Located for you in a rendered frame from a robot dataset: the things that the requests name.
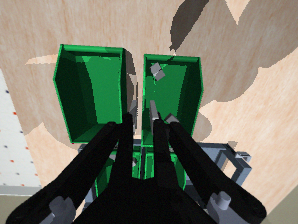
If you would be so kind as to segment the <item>green bin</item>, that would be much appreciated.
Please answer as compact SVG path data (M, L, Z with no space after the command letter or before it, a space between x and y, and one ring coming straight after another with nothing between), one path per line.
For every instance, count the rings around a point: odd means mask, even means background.
M59 48L53 82L70 143L89 143L127 113L126 52L116 47Z
M111 154L116 155L116 145ZM141 167L141 146L133 146L133 157L137 161L136 166L132 167L132 177L140 179L140 167ZM97 197L108 187L112 164L115 162L113 159L108 158L98 177L95 180ZM140 165L139 165L140 164Z
M177 158L172 147L169 147L171 160L174 162L175 170L177 174L178 184L184 190L186 185L186 172ZM146 169L145 169L145 156L146 156ZM145 147L144 164L142 179L148 179L154 177L154 154L153 147Z
M149 69L156 62L165 74L158 81ZM194 57L144 56L141 147L153 147L150 100L155 101L164 123L169 124L165 117L172 113L192 137L203 91L201 62Z

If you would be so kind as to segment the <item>dark grey metal shelf rack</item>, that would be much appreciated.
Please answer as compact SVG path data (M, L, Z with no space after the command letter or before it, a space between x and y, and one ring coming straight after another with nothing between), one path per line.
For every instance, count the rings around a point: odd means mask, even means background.
M214 161L214 163L221 169L226 158L236 167L231 179L238 185L242 186L243 182L251 172L252 167L248 164L252 158L247 152L235 151L229 144L221 143L202 143L197 144L205 151L205 153ZM133 146L141 146L141 139L133 139ZM144 164L145 147L141 147L141 168L140 179L142 179L143 164ZM248 162L248 163L247 163ZM201 208L207 208L191 180L186 173L186 185L184 191L194 200L198 201ZM95 182L85 197L85 204L82 212L97 198ZM81 213L82 213L81 212Z

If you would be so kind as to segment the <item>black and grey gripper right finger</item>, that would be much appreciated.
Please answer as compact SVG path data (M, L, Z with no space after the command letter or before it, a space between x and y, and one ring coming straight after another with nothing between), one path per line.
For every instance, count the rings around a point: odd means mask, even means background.
M264 205L226 176L178 122L164 123L154 100L149 115L159 224L189 224L168 142L217 224L260 224L266 218Z

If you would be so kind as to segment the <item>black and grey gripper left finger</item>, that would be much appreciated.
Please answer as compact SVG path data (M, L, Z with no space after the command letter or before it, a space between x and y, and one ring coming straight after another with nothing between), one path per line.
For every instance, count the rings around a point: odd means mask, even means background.
M129 224L136 118L137 100L132 100L122 123L106 123L52 182L14 209L5 224L71 224L118 139L98 224Z

